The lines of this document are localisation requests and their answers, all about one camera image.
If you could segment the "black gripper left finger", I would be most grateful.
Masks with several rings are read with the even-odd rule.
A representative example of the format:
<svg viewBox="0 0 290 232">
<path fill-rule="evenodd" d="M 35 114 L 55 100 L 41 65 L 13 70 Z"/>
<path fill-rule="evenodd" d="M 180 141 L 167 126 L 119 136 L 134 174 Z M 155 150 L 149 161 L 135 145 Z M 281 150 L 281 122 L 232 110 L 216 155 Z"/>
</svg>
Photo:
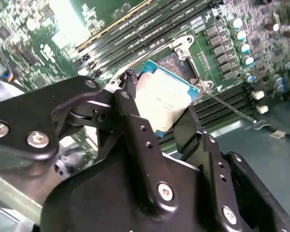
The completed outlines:
<svg viewBox="0 0 290 232">
<path fill-rule="evenodd" d="M 122 89 L 110 92 L 75 76 L 0 102 L 0 123 L 8 127 L 0 137 L 0 155 L 18 161 L 52 159 L 60 139 L 83 126 L 107 132 L 101 155 L 129 162 L 132 203 L 157 218 L 178 209 L 178 193 L 150 123 Z"/>
</svg>

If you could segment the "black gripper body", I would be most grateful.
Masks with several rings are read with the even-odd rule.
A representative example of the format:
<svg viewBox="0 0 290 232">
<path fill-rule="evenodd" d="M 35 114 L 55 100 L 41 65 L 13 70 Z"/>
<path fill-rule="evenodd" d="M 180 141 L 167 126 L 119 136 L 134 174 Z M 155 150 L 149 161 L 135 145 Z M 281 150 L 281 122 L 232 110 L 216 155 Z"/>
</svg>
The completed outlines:
<svg viewBox="0 0 290 232">
<path fill-rule="evenodd" d="M 123 156 L 113 157 L 57 185 L 46 199 L 43 232 L 218 232 L 199 170 L 164 157 L 179 192 L 179 208 L 159 220 L 138 203 Z"/>
</svg>

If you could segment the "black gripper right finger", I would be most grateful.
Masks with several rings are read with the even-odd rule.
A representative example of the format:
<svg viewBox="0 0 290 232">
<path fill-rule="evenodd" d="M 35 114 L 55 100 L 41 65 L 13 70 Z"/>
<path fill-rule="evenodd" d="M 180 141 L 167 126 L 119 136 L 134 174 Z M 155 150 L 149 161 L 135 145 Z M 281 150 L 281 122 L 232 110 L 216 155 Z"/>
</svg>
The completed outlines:
<svg viewBox="0 0 290 232">
<path fill-rule="evenodd" d="M 182 160 L 201 173 L 201 222 L 214 232 L 290 232 L 290 216 L 249 164 L 236 152 L 222 153 L 192 106 L 173 125 Z"/>
</svg>

